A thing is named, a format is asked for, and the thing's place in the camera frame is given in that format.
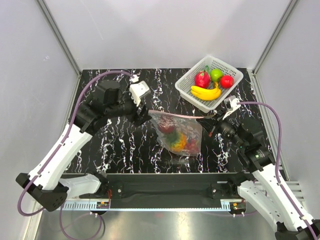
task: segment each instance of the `clear plastic bag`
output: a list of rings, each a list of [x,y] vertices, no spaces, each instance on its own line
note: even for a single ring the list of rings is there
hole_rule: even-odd
[[[168,151],[181,156],[197,156],[201,151],[202,126],[197,117],[150,110],[157,141]]]

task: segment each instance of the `bag of fruit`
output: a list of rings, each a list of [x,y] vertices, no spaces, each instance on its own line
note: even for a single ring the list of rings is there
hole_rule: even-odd
[[[181,156],[197,156],[201,151],[202,126],[197,117],[149,110],[157,141],[168,151]]]

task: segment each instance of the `reflective floor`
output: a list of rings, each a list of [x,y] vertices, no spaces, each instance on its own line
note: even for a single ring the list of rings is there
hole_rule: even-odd
[[[63,225],[67,226],[82,211],[64,211]],[[102,228],[95,239],[101,240],[275,240],[274,233],[257,213],[246,217],[229,217],[229,213],[209,212],[114,212],[103,215]],[[99,220],[86,216],[66,228],[76,239],[91,237],[99,227]],[[60,231],[59,212],[44,212],[38,228],[37,240],[65,240]]]

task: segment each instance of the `basket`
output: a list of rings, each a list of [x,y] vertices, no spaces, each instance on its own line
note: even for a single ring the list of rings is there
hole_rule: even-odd
[[[219,83],[221,95],[219,98],[212,101],[201,100],[193,96],[191,93],[191,86],[195,85],[196,75],[200,71],[203,71],[206,65],[209,66],[210,71],[212,69],[220,69],[223,72],[223,75],[230,75],[234,79],[233,86],[228,89],[221,87]],[[214,110],[231,93],[231,91],[238,85],[238,83],[240,83],[243,77],[243,73],[235,67],[213,56],[206,56],[175,83],[175,88],[180,92],[180,95],[183,99],[187,100],[189,103],[193,104],[201,111],[208,113],[209,111]],[[212,88],[213,82],[211,81],[208,89]]]

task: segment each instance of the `banana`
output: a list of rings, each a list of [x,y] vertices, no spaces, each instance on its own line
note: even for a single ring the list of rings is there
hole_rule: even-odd
[[[204,100],[204,101],[215,100],[220,97],[221,90],[219,89],[217,82],[215,82],[214,85],[215,85],[214,89],[205,89],[205,88],[198,87],[198,86],[192,86],[191,93],[195,97],[197,97],[201,100]]]

